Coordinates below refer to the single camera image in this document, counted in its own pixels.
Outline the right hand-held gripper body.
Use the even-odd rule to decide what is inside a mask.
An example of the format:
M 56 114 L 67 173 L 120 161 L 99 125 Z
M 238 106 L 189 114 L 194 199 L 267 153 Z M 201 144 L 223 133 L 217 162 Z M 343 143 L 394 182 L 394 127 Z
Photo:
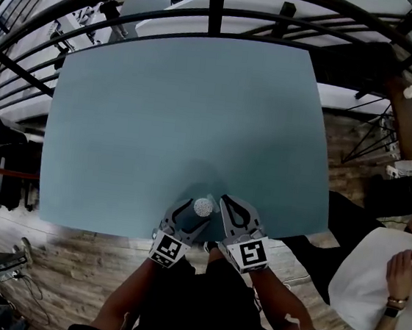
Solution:
M 228 226 L 224 226 L 224 229 L 225 237 L 219 248 L 239 274 L 268 266 L 269 238 L 261 227 L 250 231 Z

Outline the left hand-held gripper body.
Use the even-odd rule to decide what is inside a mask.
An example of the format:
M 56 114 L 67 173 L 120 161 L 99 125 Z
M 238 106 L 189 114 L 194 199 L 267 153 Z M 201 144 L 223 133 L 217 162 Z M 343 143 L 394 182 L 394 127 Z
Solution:
M 173 227 L 162 223 L 153 234 L 153 245 L 148 253 L 148 258 L 163 268 L 171 268 L 190 249 L 191 245 L 185 243 L 180 233 L 176 233 Z

